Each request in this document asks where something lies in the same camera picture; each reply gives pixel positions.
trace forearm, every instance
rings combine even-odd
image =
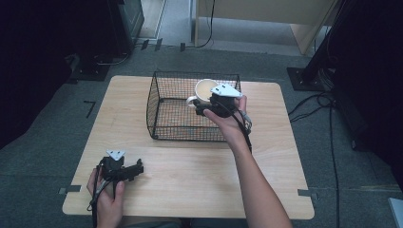
[[[234,153],[249,227],[291,227],[278,196],[261,173],[246,142],[240,136],[234,137],[229,145]]]

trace black wire basket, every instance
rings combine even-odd
[[[146,121],[154,140],[224,142],[219,128],[186,104],[199,80],[212,79],[240,92],[238,74],[156,71],[148,94]]]

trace white cup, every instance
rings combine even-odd
[[[210,104],[210,97],[212,95],[211,88],[218,86],[219,84],[211,79],[203,79],[198,81],[195,86],[196,96],[191,96],[186,100],[186,104],[190,107],[195,107],[193,105],[194,100],[199,100],[203,105]]]

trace wooden table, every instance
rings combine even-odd
[[[214,18],[290,24],[300,52],[306,54],[336,3],[337,0],[217,0]],[[196,0],[195,46],[199,17],[211,17],[212,6],[212,0]]]
[[[125,215],[177,218],[245,218],[237,170],[226,142],[152,140],[145,123],[151,77],[115,76],[89,135],[63,211],[90,215],[88,177],[107,149],[125,150],[125,165],[137,159],[144,173],[126,183]],[[311,219],[314,208],[306,190],[293,131],[279,85],[241,82],[248,97],[253,154],[291,219]]]

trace person's left hand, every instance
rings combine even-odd
[[[89,177],[86,189],[88,189],[89,194],[93,193],[96,169],[92,170],[91,176]],[[101,185],[102,177],[98,177],[97,186]],[[97,223],[98,228],[101,227],[118,227],[121,222],[124,213],[124,194],[125,194],[125,183],[119,181],[115,190],[115,199],[110,196],[107,191],[102,191],[97,203]]]

